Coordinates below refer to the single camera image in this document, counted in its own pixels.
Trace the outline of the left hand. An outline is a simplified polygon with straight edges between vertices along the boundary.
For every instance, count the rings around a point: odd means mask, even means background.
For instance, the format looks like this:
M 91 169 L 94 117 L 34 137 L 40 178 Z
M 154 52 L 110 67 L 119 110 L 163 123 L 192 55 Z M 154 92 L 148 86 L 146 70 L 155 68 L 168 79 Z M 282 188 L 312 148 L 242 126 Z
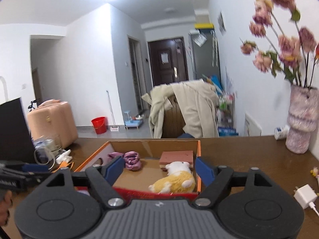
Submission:
M 8 190 L 0 204 L 0 226 L 7 225 L 10 212 L 9 209 L 12 207 L 12 191 Z

